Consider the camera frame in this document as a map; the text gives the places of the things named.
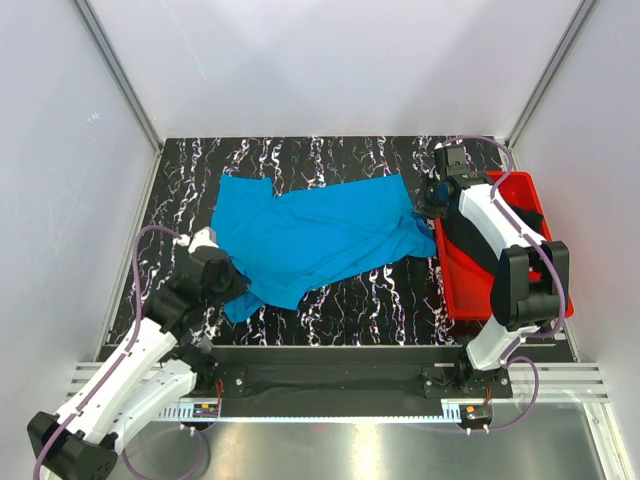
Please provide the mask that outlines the blue t-shirt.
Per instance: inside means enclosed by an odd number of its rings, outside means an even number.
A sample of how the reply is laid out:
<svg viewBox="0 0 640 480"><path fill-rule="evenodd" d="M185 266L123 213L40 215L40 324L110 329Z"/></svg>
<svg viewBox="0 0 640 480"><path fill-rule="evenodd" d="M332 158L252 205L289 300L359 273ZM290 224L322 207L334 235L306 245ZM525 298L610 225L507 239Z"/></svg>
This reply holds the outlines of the blue t-shirt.
<svg viewBox="0 0 640 480"><path fill-rule="evenodd" d="M280 196L269 178L224 175L211 226L249 281L247 293L224 307L233 323L264 305L294 310L311 290L436 253L399 174Z"/></svg>

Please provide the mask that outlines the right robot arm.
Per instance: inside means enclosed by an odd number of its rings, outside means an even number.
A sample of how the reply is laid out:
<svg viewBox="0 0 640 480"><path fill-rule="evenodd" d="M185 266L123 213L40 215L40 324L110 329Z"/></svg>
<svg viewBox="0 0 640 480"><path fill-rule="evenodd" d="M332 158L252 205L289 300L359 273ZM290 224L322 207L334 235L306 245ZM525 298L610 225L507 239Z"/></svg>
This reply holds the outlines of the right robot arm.
<svg viewBox="0 0 640 480"><path fill-rule="evenodd" d="M542 327L560 327L569 305L569 249L541 233L544 217L509 204L492 179L469 166L458 138L434 150L436 177L422 180L414 212L437 219L444 236L490 274L491 314L461 350L450 382L466 396L493 385L507 358Z"/></svg>

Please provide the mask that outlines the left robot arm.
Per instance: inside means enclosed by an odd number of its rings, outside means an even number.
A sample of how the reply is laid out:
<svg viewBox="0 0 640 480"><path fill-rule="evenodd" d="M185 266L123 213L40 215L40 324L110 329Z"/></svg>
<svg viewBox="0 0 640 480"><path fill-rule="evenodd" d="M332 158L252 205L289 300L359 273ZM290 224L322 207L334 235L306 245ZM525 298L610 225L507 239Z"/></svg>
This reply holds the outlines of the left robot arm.
<svg viewBox="0 0 640 480"><path fill-rule="evenodd" d="M137 308L125 338L90 380L53 414L27 425L35 479L105 479L127 444L189 394L219 392L215 357L184 336L215 304L245 293L246 279L205 228L170 279Z"/></svg>

